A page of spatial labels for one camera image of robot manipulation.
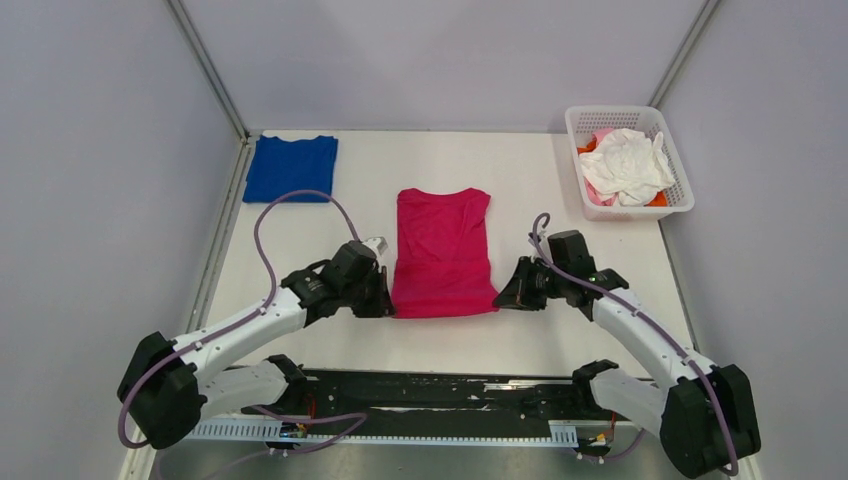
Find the magenta t shirt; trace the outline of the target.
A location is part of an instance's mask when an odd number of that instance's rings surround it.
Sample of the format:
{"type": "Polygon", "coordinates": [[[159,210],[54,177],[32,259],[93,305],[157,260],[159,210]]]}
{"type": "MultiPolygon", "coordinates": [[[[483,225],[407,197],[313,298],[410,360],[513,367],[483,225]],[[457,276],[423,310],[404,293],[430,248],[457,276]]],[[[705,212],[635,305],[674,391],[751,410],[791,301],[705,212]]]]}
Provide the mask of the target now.
{"type": "Polygon", "coordinates": [[[496,312],[486,214],[491,196],[476,188],[451,194],[398,193],[397,260],[391,299],[400,319],[496,312]]]}

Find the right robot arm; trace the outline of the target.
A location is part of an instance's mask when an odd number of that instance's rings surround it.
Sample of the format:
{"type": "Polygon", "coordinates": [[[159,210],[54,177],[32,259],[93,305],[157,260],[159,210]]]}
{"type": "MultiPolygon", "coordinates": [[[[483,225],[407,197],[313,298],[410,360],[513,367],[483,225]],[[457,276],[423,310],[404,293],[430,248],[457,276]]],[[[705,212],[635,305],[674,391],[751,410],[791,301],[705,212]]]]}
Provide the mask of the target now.
{"type": "Polygon", "coordinates": [[[579,231],[547,237],[546,248],[540,246],[542,234],[528,237],[536,254],[519,258],[494,306],[542,311],[549,301],[563,299],[618,340],[650,376],[639,380],[610,360],[584,365],[572,374],[577,413],[623,415],[657,438],[672,465],[690,479],[713,471],[731,475],[741,459],[760,452],[751,383],[737,365],[720,366],[679,343],[622,276],[597,268],[579,231]]]}

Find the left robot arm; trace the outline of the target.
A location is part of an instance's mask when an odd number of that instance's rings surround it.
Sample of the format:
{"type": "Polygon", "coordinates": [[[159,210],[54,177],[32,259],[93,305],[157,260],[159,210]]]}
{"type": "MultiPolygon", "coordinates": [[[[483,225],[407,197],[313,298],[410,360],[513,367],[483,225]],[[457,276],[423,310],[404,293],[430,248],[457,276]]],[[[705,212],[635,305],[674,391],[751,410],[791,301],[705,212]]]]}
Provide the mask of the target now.
{"type": "Polygon", "coordinates": [[[387,286],[382,237],[343,244],[329,260],[297,270],[270,295],[239,314],[168,340],[154,332],[142,339],[119,384],[119,422],[132,419],[142,432],[129,448],[168,448],[200,422],[246,407],[274,405],[298,411],[306,400],[305,377],[284,355],[252,366],[236,361],[269,342],[348,308],[358,318],[394,315],[387,286]]]}

